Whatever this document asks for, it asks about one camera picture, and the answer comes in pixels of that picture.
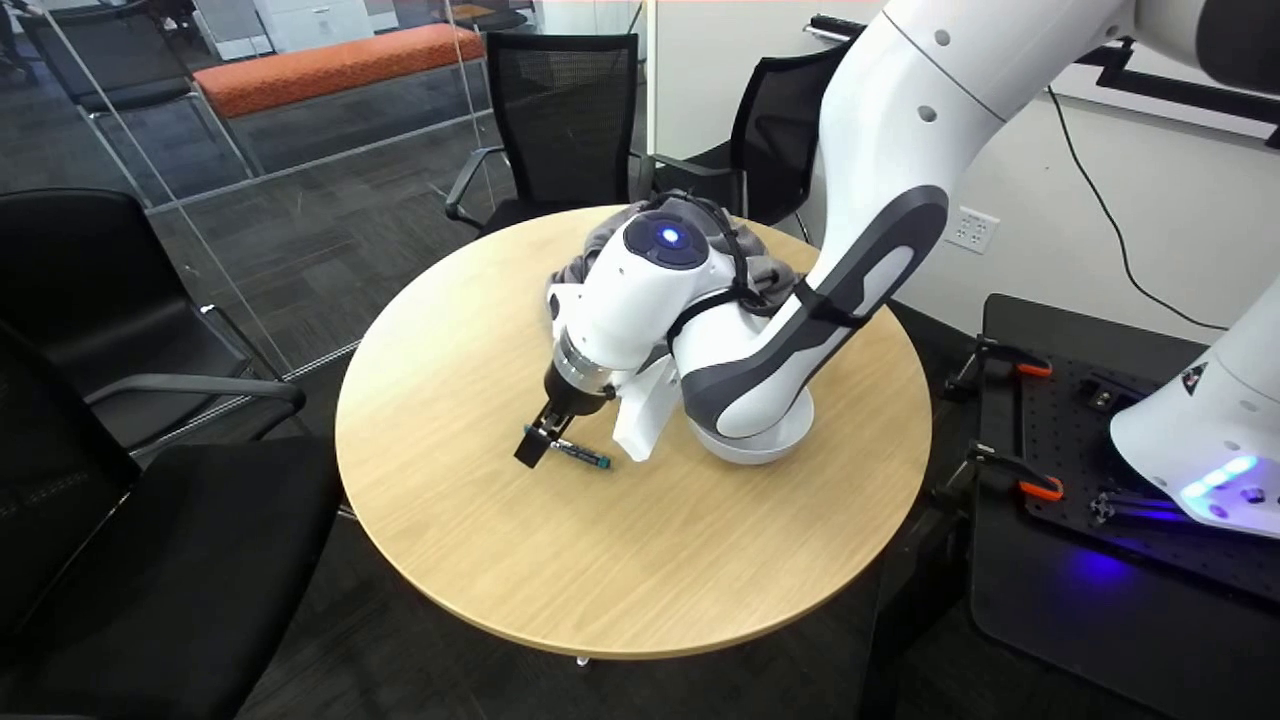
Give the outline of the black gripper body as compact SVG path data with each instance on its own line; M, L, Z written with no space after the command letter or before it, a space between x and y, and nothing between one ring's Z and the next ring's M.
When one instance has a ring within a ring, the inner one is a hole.
M545 409L537 413L537 426L554 438L561 438L576 417L593 417L612 402L610 386L571 386L561 367L545 374Z

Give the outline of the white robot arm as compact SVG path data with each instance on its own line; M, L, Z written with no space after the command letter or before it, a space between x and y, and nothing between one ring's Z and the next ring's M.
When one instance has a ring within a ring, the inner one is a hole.
M550 405L518 444L616 413L643 462L686 417L734 464L771 464L814 427L808 379L921 267L978 151L1113 29L1252 91L1280 80L1280 0L890 0L820 101L825 239L787 271L693 194L637 199L550 280Z

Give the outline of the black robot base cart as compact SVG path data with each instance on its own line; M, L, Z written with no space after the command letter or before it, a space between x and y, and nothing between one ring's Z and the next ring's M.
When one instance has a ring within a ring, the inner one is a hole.
M1069 495L978 502L978 627L1165 720L1280 720L1280 546L1192 523L1110 447L1196 344L1015 296L985 299L985 338L1051 377L987 377L981 438Z

